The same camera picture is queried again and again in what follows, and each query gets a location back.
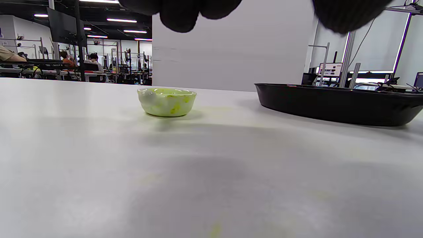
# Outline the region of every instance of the black tray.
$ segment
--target black tray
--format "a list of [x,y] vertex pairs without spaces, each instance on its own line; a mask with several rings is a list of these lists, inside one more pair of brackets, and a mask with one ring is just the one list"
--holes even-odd
[[423,108],[423,95],[291,84],[256,83],[267,108],[320,120],[401,126]]

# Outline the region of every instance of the small bowl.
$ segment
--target small bowl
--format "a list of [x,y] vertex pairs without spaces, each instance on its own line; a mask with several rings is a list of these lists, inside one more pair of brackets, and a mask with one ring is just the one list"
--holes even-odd
[[164,117],[188,114],[197,96],[196,92],[180,89],[147,88],[137,92],[146,113]]

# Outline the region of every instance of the person sitting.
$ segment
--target person sitting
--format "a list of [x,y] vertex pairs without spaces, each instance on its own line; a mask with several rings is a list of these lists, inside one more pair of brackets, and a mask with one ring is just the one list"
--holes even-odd
[[94,71],[94,72],[95,73],[102,74],[102,73],[104,73],[104,69],[103,69],[103,66],[98,62],[98,60],[99,60],[99,57],[98,57],[97,53],[92,53],[92,54],[90,54],[90,59],[89,60],[85,60],[84,63],[85,64],[97,64],[99,70],[98,71]]
[[66,51],[60,51],[59,55],[63,58],[63,63],[69,64],[70,67],[75,67],[75,60],[72,58],[72,56],[68,55]]
[[0,61],[26,62],[26,59],[0,45]]

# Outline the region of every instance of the orange shirt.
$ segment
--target orange shirt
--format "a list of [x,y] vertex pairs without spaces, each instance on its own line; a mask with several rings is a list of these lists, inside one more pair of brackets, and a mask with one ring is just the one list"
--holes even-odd
[[75,67],[75,63],[68,59],[63,59],[63,63],[69,64],[70,67]]

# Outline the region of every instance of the computer monitor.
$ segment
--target computer monitor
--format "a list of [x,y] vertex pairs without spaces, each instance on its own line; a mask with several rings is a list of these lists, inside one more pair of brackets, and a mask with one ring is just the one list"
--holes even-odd
[[[47,12],[49,15],[52,41],[78,45],[76,18],[51,8],[47,8]],[[84,33],[84,22],[80,22],[82,32],[82,46],[87,47],[87,38],[85,37]]]
[[423,72],[418,72],[416,80],[414,81],[414,87],[423,88]]

